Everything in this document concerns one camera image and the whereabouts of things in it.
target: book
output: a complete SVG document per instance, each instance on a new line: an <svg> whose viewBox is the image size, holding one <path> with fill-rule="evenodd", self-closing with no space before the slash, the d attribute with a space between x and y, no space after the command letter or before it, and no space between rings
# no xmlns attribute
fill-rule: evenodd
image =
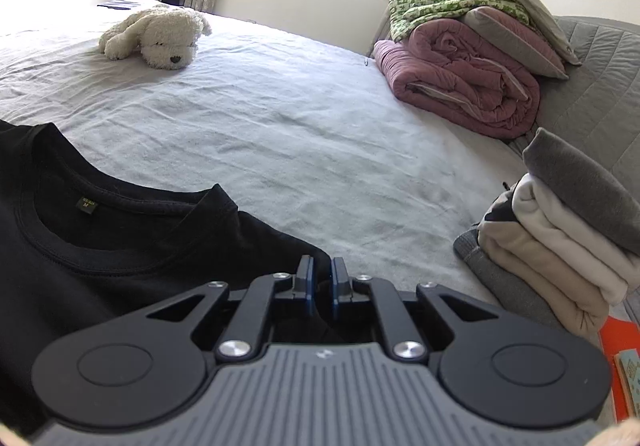
<svg viewBox="0 0 640 446"><path fill-rule="evenodd" d="M128 0L111 0L104 3L98 3L98 7L107 7L107 9L130 10L140 7L140 3Z"/></svg>
<svg viewBox="0 0 640 446"><path fill-rule="evenodd" d="M621 422L632 416L633 413L629 414L626 409L622 378L619 374L619 368L616 368L615 356L621 350L640 350L640 330L638 325L631 321L622 321L609 316L599 333L602 350L611 368L611 390L615 419L617 422Z"/></svg>
<svg viewBox="0 0 640 446"><path fill-rule="evenodd" d="M615 355L616 368L630 416L640 415L640 358L636 349L621 350Z"/></svg>

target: white folded shirt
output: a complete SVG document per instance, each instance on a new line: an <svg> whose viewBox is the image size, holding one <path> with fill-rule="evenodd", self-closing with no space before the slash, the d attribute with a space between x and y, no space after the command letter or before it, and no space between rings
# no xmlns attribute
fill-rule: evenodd
<svg viewBox="0 0 640 446"><path fill-rule="evenodd" d="M538 178L524 175L513 192L512 207L524 228L596 285L609 304L617 305L628 289L640 286L640 257L593 229Z"/></svg>

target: gray mattress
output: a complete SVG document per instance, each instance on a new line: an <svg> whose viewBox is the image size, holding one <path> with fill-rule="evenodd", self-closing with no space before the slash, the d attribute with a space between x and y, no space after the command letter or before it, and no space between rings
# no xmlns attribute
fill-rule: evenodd
<svg viewBox="0 0 640 446"><path fill-rule="evenodd" d="M640 200L640 26L559 18L582 66L540 80L539 126L602 164Z"/></svg>
<svg viewBox="0 0 640 446"><path fill-rule="evenodd" d="M219 183L351 273L495 302L452 242L524 173L506 145L397 101L372 60L251 23L209 16L213 35L182 71L109 61L97 39L128 14L5 13L0 118L55 122L97 168L140 185Z"/></svg>

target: bed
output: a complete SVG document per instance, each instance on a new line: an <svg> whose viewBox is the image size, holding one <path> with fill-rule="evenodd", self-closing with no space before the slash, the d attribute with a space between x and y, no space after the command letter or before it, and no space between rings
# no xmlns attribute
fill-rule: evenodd
<svg viewBox="0 0 640 446"><path fill-rule="evenodd" d="M213 34L183 70L110 61L97 39L129 14L6 12L0 119L54 122L89 162L136 184L219 183L352 274L495 303L452 242L525 172L507 145L399 102L372 60L229 18L208 15Z"/></svg>

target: pillow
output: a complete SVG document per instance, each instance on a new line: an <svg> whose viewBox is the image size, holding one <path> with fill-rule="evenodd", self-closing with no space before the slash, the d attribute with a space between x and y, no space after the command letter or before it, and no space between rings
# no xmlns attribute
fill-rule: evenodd
<svg viewBox="0 0 640 446"><path fill-rule="evenodd" d="M516 0L516 2L527 10L538 30L542 32L542 35L564 61L571 64L581 64L558 22L540 0Z"/></svg>
<svg viewBox="0 0 640 446"><path fill-rule="evenodd" d="M492 7L478 7L460 19L489 43L510 55L531 74L569 79L564 73L560 56L550 45L508 14Z"/></svg>

